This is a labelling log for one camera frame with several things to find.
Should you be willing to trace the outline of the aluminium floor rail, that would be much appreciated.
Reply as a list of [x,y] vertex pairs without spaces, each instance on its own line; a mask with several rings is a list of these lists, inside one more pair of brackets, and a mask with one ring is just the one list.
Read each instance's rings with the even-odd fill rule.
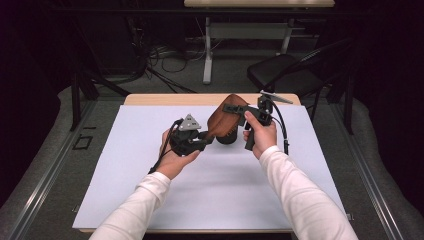
[[365,157],[353,135],[349,133],[344,125],[343,111],[338,104],[330,104],[330,109],[336,118],[337,125],[350,149],[360,178],[364,184],[373,208],[382,224],[388,240],[404,240],[404,237],[389,210],[388,204],[380,191],[371,170],[366,163]]
[[25,173],[17,190],[0,210],[0,240],[87,240],[73,227],[101,147],[102,127],[89,101],[82,120],[71,131],[60,113],[53,130]]

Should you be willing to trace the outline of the white table mat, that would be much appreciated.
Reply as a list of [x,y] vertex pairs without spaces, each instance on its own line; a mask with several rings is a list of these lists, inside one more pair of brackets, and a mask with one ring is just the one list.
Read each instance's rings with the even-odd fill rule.
[[[90,231],[135,189],[158,158],[163,132],[192,115],[201,126],[211,106],[120,107],[92,180],[73,223]],[[278,143],[335,203],[341,201],[307,111],[283,105],[287,131]],[[172,181],[164,204],[154,212],[150,232],[288,231],[291,225],[268,179],[243,139],[213,142]]]

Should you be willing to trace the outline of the black folding chair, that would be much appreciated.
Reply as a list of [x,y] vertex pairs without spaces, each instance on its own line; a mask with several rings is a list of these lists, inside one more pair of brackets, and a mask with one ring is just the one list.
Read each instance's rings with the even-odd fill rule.
[[346,38],[315,49],[300,59],[281,54],[247,68],[248,79],[259,89],[271,93],[294,93],[299,98],[314,94],[310,106],[314,119],[322,89],[343,76],[345,58],[353,40]]

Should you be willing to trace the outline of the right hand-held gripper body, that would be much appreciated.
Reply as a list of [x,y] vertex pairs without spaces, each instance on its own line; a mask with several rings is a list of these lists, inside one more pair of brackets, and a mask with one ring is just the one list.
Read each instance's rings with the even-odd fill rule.
[[277,123],[280,125],[281,132],[283,135],[283,147],[285,151],[288,151],[289,141],[287,136],[287,130],[286,130],[283,116],[279,108],[277,107],[276,102],[292,104],[292,101],[286,98],[280,97],[276,95],[275,93],[269,93],[264,90],[261,90],[260,94],[261,96],[257,100],[257,109],[250,108],[249,112],[251,112],[263,126],[268,126],[271,123],[271,121],[274,119],[273,111],[276,111],[278,115]]

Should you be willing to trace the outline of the person's left hand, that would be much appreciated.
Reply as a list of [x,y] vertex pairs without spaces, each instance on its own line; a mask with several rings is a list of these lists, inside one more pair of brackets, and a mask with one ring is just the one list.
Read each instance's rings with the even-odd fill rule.
[[171,150],[167,142],[168,130],[162,134],[162,144],[159,150],[160,163],[156,168],[157,172],[162,173],[170,180],[173,180],[181,173],[183,168],[193,162],[200,154],[199,151],[194,151],[186,156],[179,156]]

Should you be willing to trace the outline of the black mesh cup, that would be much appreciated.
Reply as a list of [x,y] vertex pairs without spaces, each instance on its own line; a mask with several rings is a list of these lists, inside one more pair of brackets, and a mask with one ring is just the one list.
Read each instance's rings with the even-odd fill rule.
[[236,131],[232,131],[223,137],[217,137],[216,140],[221,144],[230,145],[237,140],[237,135],[238,133]]

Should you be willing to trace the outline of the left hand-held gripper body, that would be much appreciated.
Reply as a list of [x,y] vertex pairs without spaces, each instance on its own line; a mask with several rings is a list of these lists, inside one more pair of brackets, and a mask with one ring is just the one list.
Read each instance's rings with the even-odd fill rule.
[[200,129],[200,124],[191,114],[177,120],[176,128],[171,131],[171,149],[179,156],[189,155],[196,150],[203,151],[205,148],[196,148],[192,144],[199,139]]

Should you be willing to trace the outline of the white-legged desk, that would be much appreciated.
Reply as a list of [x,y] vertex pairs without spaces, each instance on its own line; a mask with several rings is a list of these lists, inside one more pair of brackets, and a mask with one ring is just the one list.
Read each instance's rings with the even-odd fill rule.
[[[235,10],[246,8],[247,10],[289,10],[295,9],[318,9],[332,8],[334,0],[184,0],[184,6],[199,10]],[[229,20],[218,23],[210,17],[205,18],[205,65],[203,83],[210,84],[212,80],[212,47],[211,41],[215,39],[272,39],[282,40],[281,53],[287,51],[290,35],[293,29],[294,19],[280,22],[260,23],[258,20],[239,22]]]

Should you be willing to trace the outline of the person's right hand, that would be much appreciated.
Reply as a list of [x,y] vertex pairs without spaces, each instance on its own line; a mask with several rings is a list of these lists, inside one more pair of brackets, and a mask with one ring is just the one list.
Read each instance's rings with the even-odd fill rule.
[[272,146],[277,144],[277,129],[276,124],[272,121],[268,126],[263,126],[255,116],[246,111],[244,117],[250,124],[252,130],[243,132],[243,138],[245,141],[248,140],[251,133],[254,133],[255,144],[252,147],[252,152],[257,159],[260,159],[261,155]]

